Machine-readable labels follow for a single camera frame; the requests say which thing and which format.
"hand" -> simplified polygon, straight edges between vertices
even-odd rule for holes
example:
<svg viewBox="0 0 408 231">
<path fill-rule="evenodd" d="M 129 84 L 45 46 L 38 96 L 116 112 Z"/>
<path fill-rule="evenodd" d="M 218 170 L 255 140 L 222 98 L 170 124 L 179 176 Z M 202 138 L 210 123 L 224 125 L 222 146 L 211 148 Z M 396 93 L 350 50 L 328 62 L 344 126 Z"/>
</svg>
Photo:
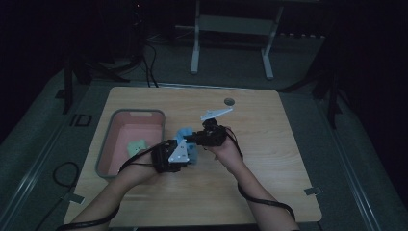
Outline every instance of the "hand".
<svg viewBox="0 0 408 231">
<path fill-rule="evenodd" d="M 226 131 L 231 137 L 234 137 L 230 127 L 226 127 Z M 216 154 L 216 158 L 234 175 L 245 167 L 240 151 L 229 137 L 221 146 L 205 148 Z"/>
<path fill-rule="evenodd" d="M 135 163 L 152 164 L 151 153 L 144 154 L 136 159 Z M 129 189 L 146 182 L 153 176 L 158 175 L 156 169 L 151 166 L 129 165 L 122 170 L 116 178 L 119 178 Z"/>
</svg>

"tabletop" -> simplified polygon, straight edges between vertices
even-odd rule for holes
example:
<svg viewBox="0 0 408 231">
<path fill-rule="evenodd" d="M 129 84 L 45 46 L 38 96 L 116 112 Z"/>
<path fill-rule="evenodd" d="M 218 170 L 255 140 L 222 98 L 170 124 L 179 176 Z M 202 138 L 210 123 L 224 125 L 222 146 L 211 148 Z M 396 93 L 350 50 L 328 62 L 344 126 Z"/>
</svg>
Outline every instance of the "tabletop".
<svg viewBox="0 0 408 231">
<path fill-rule="evenodd" d="M 83 205 L 71 203 L 64 222 L 71 222 L 107 185 L 95 171 L 113 113 L 120 109 L 155 109 L 166 116 L 165 140 L 183 127 L 203 129 L 207 110 L 225 109 L 225 98 L 235 100 L 234 111 L 217 118 L 238 138 L 243 158 L 263 186 L 280 202 L 290 205 L 297 222 L 318 221 L 321 211 L 297 148 L 279 94 L 274 90 L 113 88 L 100 117 L 75 193 Z M 185 226 L 255 223 L 234 177 L 214 154 L 198 146 L 196 165 L 177 173 L 163 173 L 155 183 L 139 185 L 122 200 L 111 226 Z"/>
</svg>

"gray floor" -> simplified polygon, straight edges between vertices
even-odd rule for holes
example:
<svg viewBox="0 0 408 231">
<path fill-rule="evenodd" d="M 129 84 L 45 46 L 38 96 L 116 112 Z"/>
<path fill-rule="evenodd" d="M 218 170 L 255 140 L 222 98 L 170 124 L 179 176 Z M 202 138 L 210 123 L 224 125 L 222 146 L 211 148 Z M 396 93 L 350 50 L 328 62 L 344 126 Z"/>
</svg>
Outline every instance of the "gray floor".
<svg viewBox="0 0 408 231">
<path fill-rule="evenodd" d="M 222 44 L 225 45 L 222 48 L 203 39 L 199 72 L 190 75 L 192 49 L 185 43 L 190 38 L 176 44 L 163 43 L 159 38 L 151 41 L 155 41 L 152 44 L 157 50 L 154 75 L 161 87 L 182 84 L 186 87 L 284 88 L 304 77 L 321 45 L 321 40 L 314 38 L 277 38 L 270 55 L 276 77 L 269 81 L 264 77 L 260 51 L 258 47 L 255 49 L 257 44 L 248 48 L 228 43 Z M 153 50 L 148 47 L 146 57 L 152 61 Z M 83 164 L 110 88 L 145 87 L 143 70 L 140 66 L 123 74 L 132 80 L 126 85 L 98 78 L 90 86 L 75 84 L 74 105 L 68 115 L 62 115 L 63 101 L 54 98 L 64 86 L 63 75 L 60 73 L 51 79 L 0 147 L 2 230 L 35 229 L 66 191 L 53 182 L 53 170 L 66 161 Z M 407 212 L 356 115 L 339 100 L 343 113 L 336 116 L 338 129 L 332 130 L 324 117 L 326 101 L 313 99 L 312 88 L 313 84 L 293 93 L 280 94 L 312 184 L 323 190 L 317 195 L 322 220 L 319 224 L 302 223 L 301 229 L 407 230 Z M 71 126 L 74 115 L 92 116 L 89 127 Z M 59 177 L 68 182 L 72 172 L 71 168 L 65 168 Z M 29 174 L 36 176 L 30 178 L 32 184 L 21 183 Z M 62 224 L 67 206 L 67 202 L 62 202 L 40 230 L 54 230 Z M 226 228 L 238 230 L 238 227 L 182 230 Z"/>
</svg>

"plastic bin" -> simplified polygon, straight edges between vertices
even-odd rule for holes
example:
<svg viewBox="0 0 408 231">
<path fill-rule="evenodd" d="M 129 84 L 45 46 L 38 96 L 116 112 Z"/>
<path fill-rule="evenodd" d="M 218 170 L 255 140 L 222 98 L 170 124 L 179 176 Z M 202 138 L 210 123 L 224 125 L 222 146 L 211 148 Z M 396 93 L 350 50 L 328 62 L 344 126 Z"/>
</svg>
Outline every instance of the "plastic bin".
<svg viewBox="0 0 408 231">
<path fill-rule="evenodd" d="M 96 173 L 107 180 L 114 178 L 129 158 L 131 141 L 144 140 L 151 147 L 164 139 L 165 114 L 160 110 L 118 110 L 111 118 Z"/>
</svg>

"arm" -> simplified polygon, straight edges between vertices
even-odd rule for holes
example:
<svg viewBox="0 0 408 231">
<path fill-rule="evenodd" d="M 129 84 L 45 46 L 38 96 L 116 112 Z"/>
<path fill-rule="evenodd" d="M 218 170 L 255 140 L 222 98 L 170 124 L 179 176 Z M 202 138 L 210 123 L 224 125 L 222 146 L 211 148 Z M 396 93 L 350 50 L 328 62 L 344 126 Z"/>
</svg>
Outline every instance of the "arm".
<svg viewBox="0 0 408 231">
<path fill-rule="evenodd" d="M 222 146 L 207 148 L 216 154 L 216 158 L 234 175 L 246 194 L 258 199 L 276 201 L 243 162 L 239 150 L 230 138 L 227 138 Z M 285 209 L 251 201 L 247 201 L 247 203 L 261 230 L 290 231 L 299 229 Z"/>
<path fill-rule="evenodd" d="M 150 153 L 138 158 L 138 163 L 151 163 Z M 111 181 L 102 192 L 72 222 L 83 222 L 105 218 L 111 214 L 123 196 L 136 185 L 141 184 L 157 172 L 153 167 L 129 165 Z M 85 229 L 75 230 L 108 230 L 109 223 Z"/>
</svg>

